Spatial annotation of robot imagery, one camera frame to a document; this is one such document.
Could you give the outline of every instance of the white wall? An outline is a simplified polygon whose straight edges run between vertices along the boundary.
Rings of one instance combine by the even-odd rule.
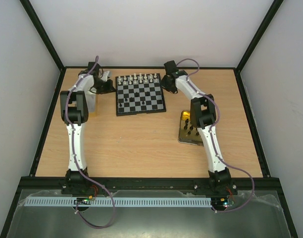
[[[0,0],[0,232],[31,167],[59,70],[18,0]]]
[[[242,71],[271,175],[303,238],[303,0],[286,0]]]
[[[236,67],[273,0],[31,0],[64,65]]]

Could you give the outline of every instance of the wooden table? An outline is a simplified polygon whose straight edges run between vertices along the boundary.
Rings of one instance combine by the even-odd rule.
[[[164,75],[163,69],[109,69],[112,79],[133,73]],[[69,89],[81,69],[67,69],[61,89]],[[221,111],[216,126],[224,160],[262,177],[252,136],[233,70],[202,69],[191,77],[204,92],[210,93]],[[178,142],[178,126],[190,101],[182,92],[164,90],[167,112],[116,116],[115,93],[98,95],[98,115],[89,118],[85,130],[85,156],[89,176],[133,178],[207,178],[208,165],[201,146]],[[68,169],[67,129],[60,117],[59,99],[40,158],[36,176],[64,177]],[[230,169],[232,177],[246,177]]]

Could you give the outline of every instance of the white slotted strip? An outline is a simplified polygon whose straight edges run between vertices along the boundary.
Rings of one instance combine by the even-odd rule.
[[[116,207],[211,207],[210,198],[138,198],[115,197]],[[70,207],[76,204],[71,197],[28,197],[24,206],[34,207]],[[87,201],[82,206],[112,207],[110,198],[98,197],[95,201]]]

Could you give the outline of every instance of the chessboard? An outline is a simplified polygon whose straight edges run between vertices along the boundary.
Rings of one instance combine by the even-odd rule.
[[[159,73],[116,77],[116,115],[165,112],[160,80]]]

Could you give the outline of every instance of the light wood surface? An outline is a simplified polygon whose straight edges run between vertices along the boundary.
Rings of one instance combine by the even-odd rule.
[[[133,73],[164,75],[162,69],[111,69],[112,78]],[[67,69],[61,89],[69,89],[80,69]],[[220,107],[216,126],[224,160],[262,177],[233,70],[202,69],[191,77]],[[178,127],[190,101],[182,92],[164,90],[167,112],[117,117],[115,93],[98,95],[98,115],[85,129],[85,156],[92,177],[206,178],[208,166],[201,146],[178,142]],[[60,117],[59,99],[52,117],[36,176],[63,177],[68,169],[68,135]],[[230,169],[232,177],[246,177]]]

